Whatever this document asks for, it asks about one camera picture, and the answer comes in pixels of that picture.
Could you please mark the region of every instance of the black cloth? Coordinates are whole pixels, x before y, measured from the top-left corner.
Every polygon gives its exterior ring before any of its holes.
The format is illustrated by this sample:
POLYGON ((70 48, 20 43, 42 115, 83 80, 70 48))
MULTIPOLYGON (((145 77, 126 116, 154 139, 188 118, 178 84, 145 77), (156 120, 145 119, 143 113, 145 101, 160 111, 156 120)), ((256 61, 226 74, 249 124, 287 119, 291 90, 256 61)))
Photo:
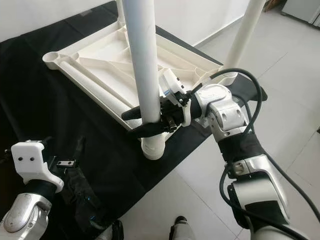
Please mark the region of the black cloth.
MULTIPOLYGON (((109 223, 128 211, 210 135, 196 123, 181 127, 166 142, 163 157, 148 160, 138 140, 128 138, 127 131, 90 97, 60 71, 50 70, 43 63, 45 53, 67 47, 116 20, 116 4, 109 2, 0 45, 0 151, 10 147, 14 140, 52 136, 54 153, 68 158, 77 139, 85 136, 80 167, 105 204, 109 223)), ((156 31, 217 62, 160 27, 156 31)), ((54 206, 51 213, 56 218, 50 218, 48 231, 60 239, 72 239, 52 227, 67 211, 61 200, 57 202, 59 207, 54 206)))

